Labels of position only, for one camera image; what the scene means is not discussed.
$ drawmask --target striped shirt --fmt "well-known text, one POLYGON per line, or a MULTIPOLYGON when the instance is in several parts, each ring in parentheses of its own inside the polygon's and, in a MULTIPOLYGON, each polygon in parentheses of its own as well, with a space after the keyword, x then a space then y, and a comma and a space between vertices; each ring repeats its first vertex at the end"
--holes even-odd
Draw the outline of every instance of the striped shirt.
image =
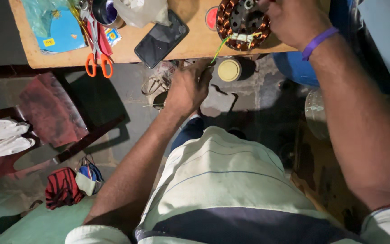
MULTIPOLYGON (((263 145, 208 127, 169 156, 134 238, 147 243, 390 243, 390 209, 372 213, 360 236, 319 212, 284 177, 263 145)), ((102 225, 72 230, 66 243, 130 243, 102 225)))

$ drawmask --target wooden table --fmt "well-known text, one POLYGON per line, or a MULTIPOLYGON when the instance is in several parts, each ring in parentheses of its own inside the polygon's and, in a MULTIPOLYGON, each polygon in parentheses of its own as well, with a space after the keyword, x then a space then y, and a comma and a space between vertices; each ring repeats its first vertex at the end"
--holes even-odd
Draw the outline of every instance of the wooden table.
MULTIPOLYGON (((321 0, 323 9, 329 8, 329 0, 321 0)), ((54 55, 43 55, 40 53, 39 45, 28 24, 25 16, 25 10, 20 0, 9 0, 17 28, 19 29, 20 39, 29 65, 34 68, 83 66, 90 47, 81 48, 54 55)), ((181 43, 166 57, 166 59, 188 59, 200 57, 213 57, 221 40, 216 31, 211 31, 205 25, 205 14, 214 6, 217 6, 220 0, 168 0, 169 8, 188 25, 189 34, 181 43)), ((112 47, 113 54, 111 58, 115 63, 139 62, 139 58, 133 49, 150 31, 154 24, 148 24, 143 29, 132 26, 124 26, 118 31, 123 37, 115 46, 112 47)), ((281 43, 274 35, 268 39, 259 48, 248 52, 234 51, 224 47, 220 56, 244 55, 255 53, 276 53, 295 51, 294 48, 281 43)))

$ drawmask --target hand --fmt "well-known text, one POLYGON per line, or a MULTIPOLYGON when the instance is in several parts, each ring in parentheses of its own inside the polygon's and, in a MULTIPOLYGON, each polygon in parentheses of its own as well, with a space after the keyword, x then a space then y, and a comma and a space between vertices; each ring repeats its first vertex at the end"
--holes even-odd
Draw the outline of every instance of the hand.
POLYGON ((171 79, 171 88, 164 110, 184 117, 194 112, 209 94, 213 67, 212 59, 200 59, 195 64, 177 70, 171 79))
POLYGON ((260 9, 270 18, 270 29, 285 44, 303 51, 316 36, 332 26, 318 7, 318 0, 260 0, 260 9))

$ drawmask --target red striped cloth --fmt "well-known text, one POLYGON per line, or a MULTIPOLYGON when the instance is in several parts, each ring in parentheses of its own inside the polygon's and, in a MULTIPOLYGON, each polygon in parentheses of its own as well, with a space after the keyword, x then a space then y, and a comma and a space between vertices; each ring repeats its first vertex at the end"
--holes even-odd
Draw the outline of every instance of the red striped cloth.
POLYGON ((48 185, 45 190, 46 208, 51 210, 65 205, 78 203, 84 194, 75 181, 76 173, 71 168, 61 168, 48 176, 48 185))

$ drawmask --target yellow lid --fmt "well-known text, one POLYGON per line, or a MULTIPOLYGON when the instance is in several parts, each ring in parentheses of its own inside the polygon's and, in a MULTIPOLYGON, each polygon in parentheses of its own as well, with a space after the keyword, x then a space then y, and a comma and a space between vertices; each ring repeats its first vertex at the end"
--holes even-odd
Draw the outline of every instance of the yellow lid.
POLYGON ((223 81, 236 80, 240 75, 240 65, 236 60, 227 59, 219 65, 218 75, 223 81))

